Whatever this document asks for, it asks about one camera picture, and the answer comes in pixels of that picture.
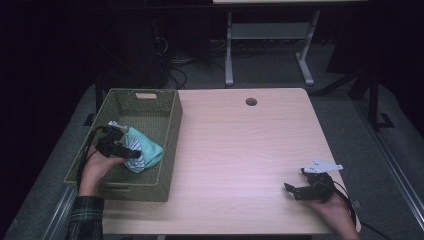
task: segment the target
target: plaid sleeve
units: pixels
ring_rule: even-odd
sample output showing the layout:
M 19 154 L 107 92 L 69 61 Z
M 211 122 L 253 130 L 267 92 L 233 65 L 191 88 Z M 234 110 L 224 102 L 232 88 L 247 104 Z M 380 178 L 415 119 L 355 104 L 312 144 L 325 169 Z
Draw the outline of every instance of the plaid sleeve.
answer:
M 77 197 L 72 207 L 66 239 L 103 239 L 104 202 L 100 197 Z

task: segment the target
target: floor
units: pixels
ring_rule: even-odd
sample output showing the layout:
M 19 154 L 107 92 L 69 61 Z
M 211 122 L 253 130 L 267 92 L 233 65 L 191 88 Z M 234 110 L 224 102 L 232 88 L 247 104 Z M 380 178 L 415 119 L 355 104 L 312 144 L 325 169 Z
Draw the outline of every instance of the floor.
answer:
M 256 42 L 253 48 L 240 44 L 233 60 L 232 88 L 299 87 L 314 92 L 343 77 L 326 72 L 334 46 L 314 44 L 308 53 L 307 63 L 316 83 L 314 86 L 306 86 L 294 56 L 302 44 L 301 41 L 278 44 Z M 180 53 L 174 63 L 177 65 L 187 58 L 189 56 Z M 178 84 L 170 80 L 165 88 L 224 88 L 223 55 L 218 54 L 213 61 L 209 65 L 194 62 L 178 66 L 179 71 L 171 71 Z M 420 225 L 422 221 L 418 221 L 420 212 L 414 211 L 412 207 L 417 203 L 414 199 L 418 199 L 419 203 L 424 197 L 424 140 L 403 115 L 394 96 L 382 86 L 379 112 L 387 113 L 395 128 L 381 129 L 380 132 L 371 129 L 366 119 L 367 95 L 361 100 L 351 100 L 347 95 L 351 85 L 345 84 L 325 96 L 311 97 L 311 102 L 336 162 L 345 168 L 341 174 L 355 203 L 358 217 L 391 239 L 424 239 L 424 226 Z M 83 126 L 83 123 L 89 114 L 95 112 L 94 99 L 94 87 L 91 86 L 81 99 L 5 239 L 64 237 L 69 208 L 63 206 L 69 206 L 69 203 L 60 203 L 66 202 L 64 196 L 72 197 L 75 193 L 68 190 L 63 179 L 89 131 L 89 127 Z M 399 173 L 392 170 L 393 159 L 415 195 L 405 191 L 409 185 L 405 186 L 399 181 L 403 175 L 399 177 Z M 422 205 L 418 204 L 417 207 L 422 209 Z M 33 216 L 37 216 L 37 221 L 33 220 Z M 365 224 L 360 232 L 363 239 L 384 239 L 365 227 Z M 105 236 L 107 240 L 152 238 Z M 334 235 L 322 235 L 313 236 L 313 239 L 337 238 Z

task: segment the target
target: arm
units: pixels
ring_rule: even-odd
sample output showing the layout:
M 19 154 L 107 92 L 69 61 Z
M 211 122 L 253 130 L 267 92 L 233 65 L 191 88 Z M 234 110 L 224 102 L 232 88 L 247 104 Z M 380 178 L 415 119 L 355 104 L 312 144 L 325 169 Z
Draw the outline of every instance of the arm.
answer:
M 107 158 L 91 146 L 89 159 L 82 173 L 78 197 L 75 199 L 66 239 L 103 239 L 104 199 L 99 196 L 99 186 L 110 169 L 123 158 Z
M 346 203 L 337 194 L 333 193 L 326 203 L 305 201 L 305 204 L 318 212 L 324 221 L 332 227 L 342 239 L 361 239 L 352 223 Z

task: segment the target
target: blue cloth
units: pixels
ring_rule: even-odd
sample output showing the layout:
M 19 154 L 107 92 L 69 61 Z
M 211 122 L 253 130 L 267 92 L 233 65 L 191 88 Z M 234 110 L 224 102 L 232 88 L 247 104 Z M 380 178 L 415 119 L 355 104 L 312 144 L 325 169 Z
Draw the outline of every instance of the blue cloth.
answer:
M 163 148 L 137 129 L 131 127 L 125 135 L 125 141 L 127 148 L 141 151 L 138 159 L 132 158 L 125 162 L 125 166 L 129 170 L 139 173 L 146 168 L 155 166 L 162 160 Z

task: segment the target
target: table top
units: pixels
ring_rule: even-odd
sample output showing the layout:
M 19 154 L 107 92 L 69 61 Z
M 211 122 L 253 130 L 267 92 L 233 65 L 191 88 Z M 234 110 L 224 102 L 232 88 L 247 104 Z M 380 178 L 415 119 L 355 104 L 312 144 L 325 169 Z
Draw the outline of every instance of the table top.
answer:
M 334 162 L 303 89 L 180 90 L 183 117 L 169 201 L 105 204 L 104 233 L 319 234 L 332 232 L 284 182 Z M 255 106 L 246 104 L 254 98 Z M 330 172 L 342 185 L 340 173 Z

